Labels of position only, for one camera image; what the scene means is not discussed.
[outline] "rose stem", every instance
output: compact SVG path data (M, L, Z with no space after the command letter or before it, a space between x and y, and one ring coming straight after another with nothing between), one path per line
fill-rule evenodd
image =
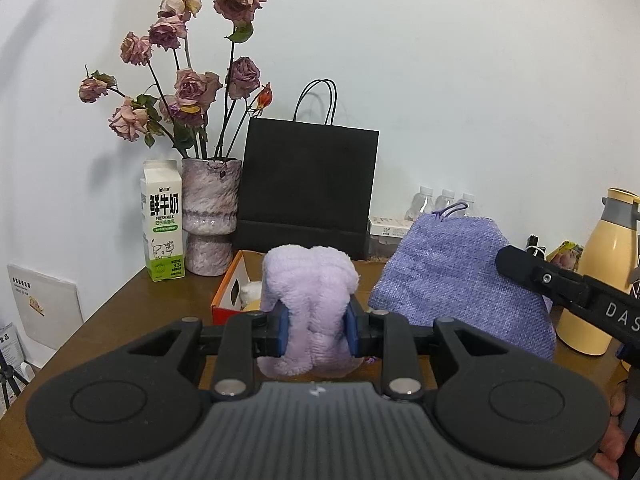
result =
M187 66L191 68L191 55L189 54L189 40L187 36L184 37L184 53L187 55Z
M231 107L229 108L229 114L225 117L225 122L222 124L222 131L220 132L220 137L218 138L218 145L216 146L216 155L222 156L222 146L225 143L225 130L226 126L229 124L229 120L231 119L231 114L234 112L234 107L236 106L237 100L233 100L231 103Z
M254 105L255 100L258 98L258 95L260 95L260 92L258 92L256 94L256 96L254 97L254 100L251 101L251 104L247 104L246 103L246 99L244 100L244 105L246 106L246 108L244 110L244 114L242 114L242 119L240 119L240 123L238 124L238 127L236 128L236 133L234 134L234 138L231 139L231 144L229 145L229 149L226 150L225 158L229 157L229 153L231 153L231 148L234 146L234 142L236 142L236 137L238 136L238 132L240 131L240 128L242 127L242 123L244 123L244 118L249 113L249 110L251 109L251 107Z
M160 126L162 128L162 130L166 133L166 136L169 137L171 139L171 142L175 144L175 139L174 136L172 136L172 134L169 133L169 130L167 130L164 126L162 126L162 124L160 124L157 121L154 121L158 126Z
M180 70L180 63L178 63L178 55L176 54L176 51L174 48L172 48L171 50L174 51L175 69Z
M202 125L202 129L198 132L198 136L200 137L200 152L202 153L202 158L204 160L207 160L207 141L205 140L207 137L207 124L209 124L208 110L204 113L204 124Z
M166 99L164 98L164 94L162 93L162 89L160 88L160 82L158 81L158 78L156 77L156 73L154 72L154 69L151 66L151 62L148 61L147 64L149 65L149 70L151 70L151 75L154 77L154 81L156 82L156 88L158 88L158 93L160 94L160 98L162 99L162 102L164 103L164 107L166 108L166 112L169 115L169 118L171 119L171 122L173 123L174 130L175 130L174 116L171 115L171 110L169 110L169 105L167 104ZM180 149L180 148L176 148L176 150L178 150L178 152L184 158L190 158L189 154L186 152L186 150L183 150L183 149Z
M117 88L107 88L107 90L111 90L112 92L116 92L116 94L120 94L122 97L126 97L120 90Z
M218 156L218 150L220 150L220 155L222 156L222 146L225 143L225 129L226 125L229 122L231 117L231 112L234 110L234 104L236 101L231 103L231 109L229 109L229 82L231 81L231 65L234 62L234 50L236 48L236 44L231 42L231 55L229 56L229 68L226 70L226 78L225 78L225 118L222 123L222 131L220 132L220 138L218 139L218 145L216 146L215 156Z
M193 149L196 152L196 158L200 158L200 154L198 153L198 136L196 134L196 130L194 129L194 127L192 126L190 128L191 133L193 134Z

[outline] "pink textured vase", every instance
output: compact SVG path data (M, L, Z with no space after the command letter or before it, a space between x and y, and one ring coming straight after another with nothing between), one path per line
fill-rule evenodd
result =
M236 230L240 160L182 160L182 228L188 232L184 264L200 276L220 276L231 263Z

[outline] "black paper bag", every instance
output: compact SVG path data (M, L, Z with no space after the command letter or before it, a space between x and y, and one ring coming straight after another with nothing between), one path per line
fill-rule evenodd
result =
M329 246L365 257L378 132L251 118L234 246Z

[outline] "tripod leg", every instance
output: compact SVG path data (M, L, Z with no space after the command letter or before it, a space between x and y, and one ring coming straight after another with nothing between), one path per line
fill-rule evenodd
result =
M24 377L22 377L18 372L16 372L16 371L15 371L15 368L14 368L14 377L15 377L16 379L18 379L18 380L19 380L22 384L24 384L25 386L26 386L27 384L29 384L29 381L28 381L27 379L25 379Z
M22 393L20 387L18 386L18 383L15 382L15 379L12 375L7 377L6 381L9 383L9 386L11 386L11 389L14 391L14 395L16 397Z
M6 380L3 378L1 378L2 381L2 396L4 397L4 405L6 406L7 409L9 409L9 393L7 393L6 390Z

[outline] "yellow thermos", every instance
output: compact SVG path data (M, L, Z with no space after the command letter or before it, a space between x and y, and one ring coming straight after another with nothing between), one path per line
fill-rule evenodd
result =
M640 196L611 188L602 203L604 211L584 247L577 272L629 292L629 276L638 263ZM568 310L562 312L556 332L564 343L587 355L604 354L611 342L610 335Z

